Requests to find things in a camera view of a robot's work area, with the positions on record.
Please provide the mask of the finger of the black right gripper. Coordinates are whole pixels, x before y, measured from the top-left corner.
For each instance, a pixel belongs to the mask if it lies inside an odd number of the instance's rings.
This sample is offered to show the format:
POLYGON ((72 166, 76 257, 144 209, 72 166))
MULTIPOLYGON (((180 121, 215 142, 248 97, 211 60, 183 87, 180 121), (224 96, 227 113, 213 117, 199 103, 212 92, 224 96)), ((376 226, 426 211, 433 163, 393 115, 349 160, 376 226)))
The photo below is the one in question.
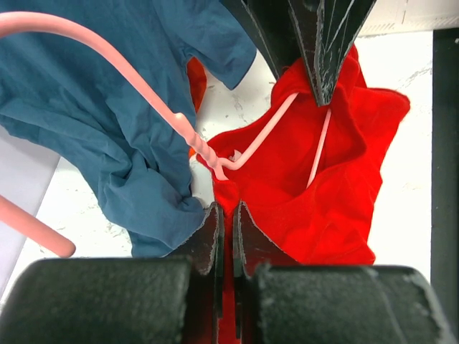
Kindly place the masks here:
POLYGON ((301 57, 286 0, 222 0, 264 57, 275 79, 301 57))
POLYGON ((376 2, 297 0, 288 3, 316 104, 329 105, 344 60, 376 2))

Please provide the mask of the red t shirt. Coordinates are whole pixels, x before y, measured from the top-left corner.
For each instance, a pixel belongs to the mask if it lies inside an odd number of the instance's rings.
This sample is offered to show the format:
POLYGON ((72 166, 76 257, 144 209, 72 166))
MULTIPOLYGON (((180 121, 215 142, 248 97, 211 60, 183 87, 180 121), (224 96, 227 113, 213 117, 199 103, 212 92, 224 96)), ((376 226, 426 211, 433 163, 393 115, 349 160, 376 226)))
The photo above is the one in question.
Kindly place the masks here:
POLYGON ((270 109, 209 144, 218 156, 245 151, 283 102, 293 103, 248 161, 214 180, 224 211, 225 272, 232 273, 233 214, 244 201, 271 240, 302 264, 373 264, 368 238, 380 169, 410 110, 405 95, 366 84, 351 48, 333 99, 317 106, 306 68, 295 62, 274 85, 270 109))

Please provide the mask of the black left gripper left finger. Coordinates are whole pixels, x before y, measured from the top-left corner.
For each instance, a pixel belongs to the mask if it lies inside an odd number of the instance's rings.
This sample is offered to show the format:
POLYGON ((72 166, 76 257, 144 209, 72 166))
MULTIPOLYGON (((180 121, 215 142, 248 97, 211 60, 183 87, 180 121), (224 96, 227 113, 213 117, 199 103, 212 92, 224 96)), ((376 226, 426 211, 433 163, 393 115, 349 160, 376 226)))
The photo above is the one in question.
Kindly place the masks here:
POLYGON ((43 259, 14 284, 3 343, 216 343, 223 212, 162 258, 43 259))

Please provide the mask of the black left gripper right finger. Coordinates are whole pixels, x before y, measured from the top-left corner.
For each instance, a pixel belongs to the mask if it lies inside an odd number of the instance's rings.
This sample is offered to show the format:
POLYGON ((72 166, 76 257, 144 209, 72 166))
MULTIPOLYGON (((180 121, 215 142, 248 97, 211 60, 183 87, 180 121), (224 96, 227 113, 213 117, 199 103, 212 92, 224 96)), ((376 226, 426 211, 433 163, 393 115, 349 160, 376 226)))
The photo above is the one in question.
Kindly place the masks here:
POLYGON ((303 265, 233 217, 235 334, 242 343, 455 343, 429 282, 403 266, 303 265))

